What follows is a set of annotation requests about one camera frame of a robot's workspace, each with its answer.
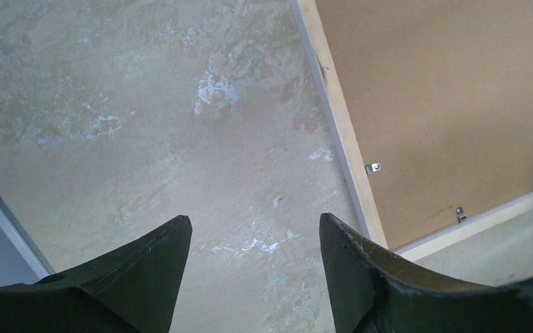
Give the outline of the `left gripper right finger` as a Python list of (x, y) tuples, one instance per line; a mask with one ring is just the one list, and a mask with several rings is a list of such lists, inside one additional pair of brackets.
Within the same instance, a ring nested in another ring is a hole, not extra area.
[(490, 287), (419, 266), (334, 214), (319, 237), (337, 332), (533, 332), (533, 277)]

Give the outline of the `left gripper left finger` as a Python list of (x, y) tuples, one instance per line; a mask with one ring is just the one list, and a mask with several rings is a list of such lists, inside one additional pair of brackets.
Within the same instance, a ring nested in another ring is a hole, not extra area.
[(0, 287), (0, 332), (168, 332), (191, 237), (177, 216), (35, 284)]

